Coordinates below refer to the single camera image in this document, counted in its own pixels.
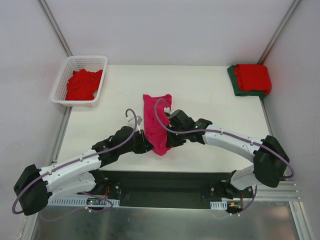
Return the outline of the pink t shirt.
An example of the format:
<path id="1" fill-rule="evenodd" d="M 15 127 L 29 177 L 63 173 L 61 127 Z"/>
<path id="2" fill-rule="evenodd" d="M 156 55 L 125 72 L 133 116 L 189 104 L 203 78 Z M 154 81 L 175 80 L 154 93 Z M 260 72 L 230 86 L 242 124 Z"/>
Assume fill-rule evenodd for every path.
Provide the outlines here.
<path id="1" fill-rule="evenodd" d="M 154 146 L 153 152 L 163 156 L 170 150 L 167 147 L 167 131 L 161 126 L 155 115 L 155 104 L 158 99 L 164 99 L 167 106 L 172 106 L 172 96 L 166 94 L 159 97 L 151 97 L 148 94 L 143 95 L 143 121 L 144 132 L 148 141 Z"/>

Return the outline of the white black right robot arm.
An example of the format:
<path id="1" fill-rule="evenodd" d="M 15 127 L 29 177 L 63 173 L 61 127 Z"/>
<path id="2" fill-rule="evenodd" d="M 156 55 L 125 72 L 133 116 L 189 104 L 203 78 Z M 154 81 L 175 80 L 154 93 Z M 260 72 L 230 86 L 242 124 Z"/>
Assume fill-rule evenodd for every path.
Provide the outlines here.
<path id="1" fill-rule="evenodd" d="M 171 111 L 166 107 L 164 114 L 169 120 L 166 126 L 167 147 L 179 147 L 190 141 L 222 148 L 252 163 L 241 170 L 233 170 L 227 180 L 214 186 L 218 196 L 233 199 L 246 188 L 259 184 L 277 188 L 285 178 L 290 160 L 275 137 L 256 138 L 228 132 L 203 118 L 194 121 L 180 109 Z"/>

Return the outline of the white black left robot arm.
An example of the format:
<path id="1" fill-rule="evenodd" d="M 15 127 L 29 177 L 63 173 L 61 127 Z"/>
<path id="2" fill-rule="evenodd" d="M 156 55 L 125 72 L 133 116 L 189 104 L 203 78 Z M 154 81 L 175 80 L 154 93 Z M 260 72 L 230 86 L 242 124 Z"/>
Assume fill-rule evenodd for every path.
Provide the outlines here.
<path id="1" fill-rule="evenodd" d="M 99 195 L 107 186 L 100 168 L 116 162 L 126 153 L 144 154 L 153 148 L 143 130 L 123 126 L 80 156 L 41 168 L 29 165 L 13 187 L 17 196 L 13 204 L 19 204 L 21 210 L 13 206 L 12 212 L 30 216 L 61 197 L 82 192 Z"/>

